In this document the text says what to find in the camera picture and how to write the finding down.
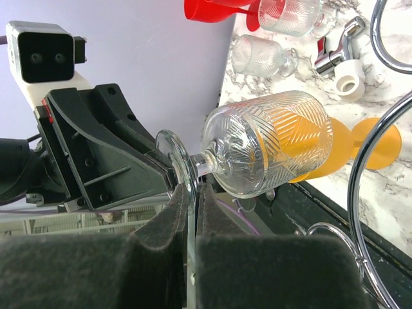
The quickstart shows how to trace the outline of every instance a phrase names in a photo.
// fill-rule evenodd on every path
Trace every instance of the textured glass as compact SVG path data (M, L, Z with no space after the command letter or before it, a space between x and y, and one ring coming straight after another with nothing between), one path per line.
M259 24L268 31L295 37L310 33L326 35L336 23L336 10L322 6L321 0L261 0Z
M252 35L239 37L232 49L233 70L245 75L267 78L279 72L286 77L295 71L297 60L293 48L283 51L279 43Z
M308 173L327 159L332 127L311 95L289 91L215 109L203 157L231 195L250 198Z

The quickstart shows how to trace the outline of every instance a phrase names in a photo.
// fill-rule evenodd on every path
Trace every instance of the marble countertop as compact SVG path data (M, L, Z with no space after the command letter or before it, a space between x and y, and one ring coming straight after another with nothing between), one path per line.
M366 92L357 102L342 101L333 92L332 77L316 74L313 61L317 55L316 40L308 35L289 37L262 29L249 33L245 16L238 14L232 43L245 33L277 41L283 48L293 47L299 53L296 73L287 78L271 79L235 74L227 62L220 105L261 97L288 90L306 91L325 106L328 114L349 129L362 119L380 117L400 97L412 88L412 75L403 75L385 67L373 53L369 25L374 1L331 0L339 8L338 22L328 35L328 50L335 49L343 26L356 15L367 23L367 29L353 41L353 52L361 59L366 74ZM398 60L412 63L412 2L388 1L382 19L382 38L386 49ZM397 127L402 135L402 150L398 160L378 171L365 171L360 187L361 219L374 231L412 257L412 116L404 115ZM345 209L348 180L353 161L329 176L309 180L315 188Z

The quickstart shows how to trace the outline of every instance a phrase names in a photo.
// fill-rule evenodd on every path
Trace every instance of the clear glass cup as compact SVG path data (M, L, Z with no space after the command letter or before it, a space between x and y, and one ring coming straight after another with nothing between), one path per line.
M189 157L170 131L159 132L157 146L192 194L197 177L213 173L229 194L251 198L321 166L332 149L332 126L319 101L288 91L215 109L200 154Z
M337 21L336 7L322 0L261 0L258 15L263 29L294 37L324 37Z
M268 78L293 74L299 57L294 48L282 50L277 42L245 34L236 39L231 60L236 73Z

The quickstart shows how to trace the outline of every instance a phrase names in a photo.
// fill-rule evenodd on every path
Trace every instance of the red clip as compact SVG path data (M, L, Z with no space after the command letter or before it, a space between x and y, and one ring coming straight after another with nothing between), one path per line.
M51 111L50 111L50 107L49 107L49 105L47 105L47 101L46 101L45 98L41 100L41 104L43 104L43 106L46 108L47 117L49 118L50 124L52 124L52 123L54 122L54 119L53 119L53 117L52 117L52 113L51 113Z

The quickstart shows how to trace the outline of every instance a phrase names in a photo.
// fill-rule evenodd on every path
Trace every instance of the faucet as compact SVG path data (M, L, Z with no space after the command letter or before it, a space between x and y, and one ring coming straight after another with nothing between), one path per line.
M365 27L365 22L359 16L346 23L341 39L339 40L339 45L335 51L326 51L326 37L318 40L318 54L315 61L316 72L321 75L328 74L332 72L338 64L353 59L351 39L360 34Z

